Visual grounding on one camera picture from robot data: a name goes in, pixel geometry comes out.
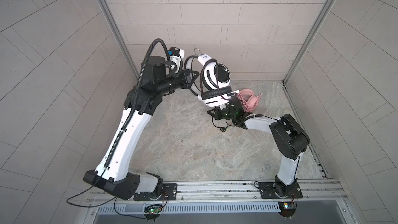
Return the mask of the pink headphones with cable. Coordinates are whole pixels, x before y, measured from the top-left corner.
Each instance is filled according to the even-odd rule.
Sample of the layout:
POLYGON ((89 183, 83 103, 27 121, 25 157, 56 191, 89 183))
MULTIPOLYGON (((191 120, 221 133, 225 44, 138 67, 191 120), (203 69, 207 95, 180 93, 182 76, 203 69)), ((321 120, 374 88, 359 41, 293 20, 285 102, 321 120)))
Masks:
POLYGON ((237 97, 241 101, 245 112, 253 112, 259 105, 259 101, 262 95, 263 93, 256 96, 253 90, 243 89, 237 94, 237 97))

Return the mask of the white black headphones with cable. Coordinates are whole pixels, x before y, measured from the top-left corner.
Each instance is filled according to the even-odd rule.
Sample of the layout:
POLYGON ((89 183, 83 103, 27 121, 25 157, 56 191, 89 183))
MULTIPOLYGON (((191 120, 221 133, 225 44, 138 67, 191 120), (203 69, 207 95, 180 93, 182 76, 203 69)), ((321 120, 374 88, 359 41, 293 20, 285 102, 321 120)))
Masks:
POLYGON ((209 55, 201 54, 187 57, 183 69, 192 69, 194 60, 202 65, 202 69, 198 77, 199 85, 194 82, 191 93, 200 101, 213 109, 237 97, 239 91, 233 91, 230 87, 231 73, 224 64, 209 55))

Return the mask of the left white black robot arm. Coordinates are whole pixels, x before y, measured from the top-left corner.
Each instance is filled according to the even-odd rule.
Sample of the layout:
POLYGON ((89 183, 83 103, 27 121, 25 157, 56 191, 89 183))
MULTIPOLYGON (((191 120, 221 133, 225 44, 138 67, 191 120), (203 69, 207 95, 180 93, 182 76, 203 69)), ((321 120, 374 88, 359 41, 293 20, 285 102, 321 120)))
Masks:
POLYGON ((124 102, 118 131, 96 169, 85 173, 85 183, 123 200, 136 194, 155 200, 161 196, 161 177, 130 173, 129 166, 139 138, 163 97, 177 89, 189 89, 200 75, 191 69, 181 70, 177 77, 167 75, 166 68, 174 65, 159 56, 142 63, 139 82, 124 102))

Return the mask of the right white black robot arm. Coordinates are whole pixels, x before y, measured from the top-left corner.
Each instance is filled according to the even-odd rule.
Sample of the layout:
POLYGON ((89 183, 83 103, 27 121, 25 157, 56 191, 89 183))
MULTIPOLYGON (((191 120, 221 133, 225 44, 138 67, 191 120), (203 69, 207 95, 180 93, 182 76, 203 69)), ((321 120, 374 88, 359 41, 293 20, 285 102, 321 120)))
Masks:
POLYGON ((225 100, 218 96, 204 100, 204 103, 212 107, 208 114, 214 120, 231 120, 233 127, 258 130, 273 135, 282 157, 273 183, 254 183, 262 199, 297 200, 303 197, 296 173, 299 162, 310 144, 310 138, 291 115, 285 114, 277 119, 246 112, 236 97, 225 100))

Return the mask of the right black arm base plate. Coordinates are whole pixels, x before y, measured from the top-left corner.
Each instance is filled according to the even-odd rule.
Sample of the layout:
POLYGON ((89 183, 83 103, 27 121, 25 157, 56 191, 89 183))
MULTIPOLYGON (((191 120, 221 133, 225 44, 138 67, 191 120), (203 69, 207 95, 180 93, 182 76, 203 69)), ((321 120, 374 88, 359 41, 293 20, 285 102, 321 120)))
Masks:
POLYGON ((259 190, 262 199, 301 199, 302 191, 297 181, 286 186, 283 183, 256 182, 255 187, 259 190))

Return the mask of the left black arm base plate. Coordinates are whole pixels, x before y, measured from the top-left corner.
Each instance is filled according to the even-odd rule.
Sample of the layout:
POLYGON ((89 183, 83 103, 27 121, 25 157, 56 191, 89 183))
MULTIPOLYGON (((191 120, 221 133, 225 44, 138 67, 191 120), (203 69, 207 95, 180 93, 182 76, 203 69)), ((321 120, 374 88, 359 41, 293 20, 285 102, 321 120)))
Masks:
POLYGON ((135 193, 134 201, 161 201, 161 200, 176 200, 177 184, 163 184, 159 190, 155 189, 155 193, 140 192, 135 193))

